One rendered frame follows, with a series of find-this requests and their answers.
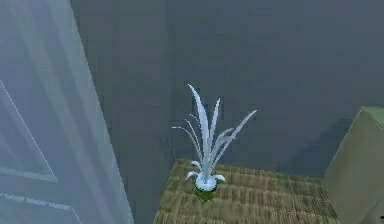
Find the white house plant in pot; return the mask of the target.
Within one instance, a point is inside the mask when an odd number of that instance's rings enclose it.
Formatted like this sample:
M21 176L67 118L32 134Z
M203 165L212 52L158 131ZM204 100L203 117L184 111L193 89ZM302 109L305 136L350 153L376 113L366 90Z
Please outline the white house plant in pot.
M186 119L186 122L190 130L181 126L173 126L173 129L183 130L190 137L195 147L198 161L193 160L191 164L195 165L198 171L189 171L186 174L185 180L190 179L192 176L195 177L194 188L196 195L202 201L206 202L213 199L218 185L226 181L223 175L213 173L214 168L230 143L236 139L237 134L242 130L244 125L256 114L256 110L250 112L236 128L225 129L215 138L221 99L217 99L211 122L208 122L208 115L200 95L191 84L189 84L188 87L195 99L198 113L198 116L191 114L191 117L197 121L201 137L197 136L194 127L188 119Z

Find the white panelled room door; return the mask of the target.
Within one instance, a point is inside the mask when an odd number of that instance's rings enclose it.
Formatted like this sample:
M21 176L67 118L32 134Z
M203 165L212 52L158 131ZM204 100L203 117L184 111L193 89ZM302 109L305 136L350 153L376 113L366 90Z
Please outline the white panelled room door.
M0 224L135 224L70 0L0 0Z

